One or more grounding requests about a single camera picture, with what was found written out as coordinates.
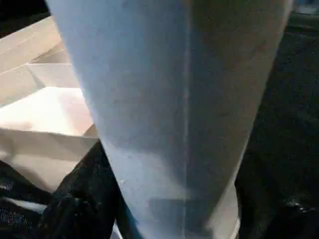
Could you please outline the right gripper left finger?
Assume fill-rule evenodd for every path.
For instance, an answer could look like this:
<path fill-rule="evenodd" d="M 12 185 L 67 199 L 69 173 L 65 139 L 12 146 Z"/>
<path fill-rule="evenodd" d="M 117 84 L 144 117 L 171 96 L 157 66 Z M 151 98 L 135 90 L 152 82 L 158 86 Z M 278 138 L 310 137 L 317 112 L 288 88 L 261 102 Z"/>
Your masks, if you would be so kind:
<path fill-rule="evenodd" d="M 108 239 L 120 190 L 102 146 L 64 177 L 41 217 L 43 239 Z"/>

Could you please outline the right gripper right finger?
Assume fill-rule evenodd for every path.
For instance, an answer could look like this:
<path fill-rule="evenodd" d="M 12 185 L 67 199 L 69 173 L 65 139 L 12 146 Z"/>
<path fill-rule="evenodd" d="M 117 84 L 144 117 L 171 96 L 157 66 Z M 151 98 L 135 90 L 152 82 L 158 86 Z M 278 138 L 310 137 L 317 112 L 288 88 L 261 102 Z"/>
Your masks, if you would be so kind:
<path fill-rule="evenodd" d="M 319 203 L 308 194 L 283 197 L 236 181 L 240 203 L 240 239 L 317 239 Z"/>

